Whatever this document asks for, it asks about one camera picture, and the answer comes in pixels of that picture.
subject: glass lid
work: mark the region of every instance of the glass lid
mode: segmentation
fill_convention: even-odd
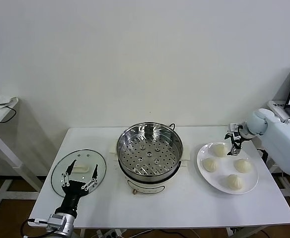
[[[106,171],[105,160],[93,150],[78,150],[66,155],[54,168],[51,185],[54,191],[64,197],[63,187],[70,181],[82,182],[82,190],[91,193],[102,182]]]

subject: white side table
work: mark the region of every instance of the white side table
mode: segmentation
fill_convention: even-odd
[[[269,101],[268,107],[277,115],[282,121],[289,119],[290,116],[284,110],[285,101]],[[276,170],[280,169],[278,165],[272,164],[269,167],[269,171],[274,173]],[[284,197],[290,197],[290,182],[285,177],[279,177],[281,184],[284,188],[281,189],[281,192]]]
[[[18,103],[18,99],[14,98],[9,107],[13,108]],[[9,108],[0,109],[0,121],[9,113]],[[9,149],[9,147],[0,139],[0,150],[6,155],[6,162],[22,176],[37,192],[20,192],[20,191],[7,191],[11,179],[5,180],[0,188],[0,203],[3,199],[24,199],[36,200],[42,187],[42,182],[21,162],[21,160]]]

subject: floor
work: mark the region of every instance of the floor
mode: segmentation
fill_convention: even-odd
[[[10,190],[14,191],[33,191],[33,189],[23,180],[16,179],[12,183]],[[0,205],[0,238],[20,238],[19,229],[21,223],[26,220],[34,206],[35,201],[25,200],[4,200]],[[26,227],[25,233],[28,236],[39,236],[45,232],[45,229]],[[129,238],[143,230],[128,230],[123,236]],[[188,229],[181,230],[165,230],[168,232],[179,232],[186,238],[196,238],[196,234]],[[264,229],[270,238],[290,238],[290,225],[272,226]],[[226,238],[227,233],[224,228],[220,229],[195,229],[195,232],[201,238]],[[96,230],[87,230],[85,238],[90,238],[96,234]],[[153,231],[148,234],[141,235],[142,238],[181,238],[178,234],[165,234],[161,231]],[[259,232],[251,236],[251,238],[267,238],[263,232]]]

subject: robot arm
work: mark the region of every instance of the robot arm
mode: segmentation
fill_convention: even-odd
[[[225,138],[231,138],[232,148],[228,155],[237,155],[241,143],[258,136],[262,146],[280,168],[290,175],[290,120],[281,122],[267,109],[254,111],[243,124],[230,124]]]

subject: black cable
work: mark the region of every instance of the black cable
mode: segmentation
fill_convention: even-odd
[[[24,226],[25,226],[25,224],[27,223],[27,222],[34,222],[35,221],[35,219],[27,219],[27,220],[25,220],[25,221],[23,221],[23,223],[21,224],[21,227],[20,227],[20,235],[21,235],[21,237],[23,238],[24,236],[26,236],[26,237],[28,237],[28,238],[44,238],[44,237],[47,237],[48,235],[51,235],[52,233],[55,233],[58,229],[54,229],[54,230],[52,230],[51,232],[48,232],[48,233],[45,233],[45,234],[43,234],[43,235],[41,235],[41,236],[37,236],[37,237],[29,237],[29,236],[27,236],[27,235],[25,235],[24,234]],[[45,221],[39,221],[39,223],[41,223],[41,224],[46,224],[47,222],[45,222]]]
[[[183,234],[181,234],[179,232],[166,232],[166,231],[161,230],[161,229],[159,229],[159,231],[164,232],[164,233],[167,233],[167,234],[178,234],[178,235],[182,236],[183,238],[187,238],[187,237],[185,237]]]
[[[264,230],[261,230],[268,238],[271,238]]]
[[[9,122],[11,119],[13,119],[13,117],[16,115],[16,110],[13,109],[13,108],[10,108],[9,106],[5,106],[4,108],[9,108],[10,110],[14,111],[14,115],[11,116],[11,118],[9,118],[8,120],[5,120],[5,121],[0,121],[0,123],[6,123],[6,122]]]

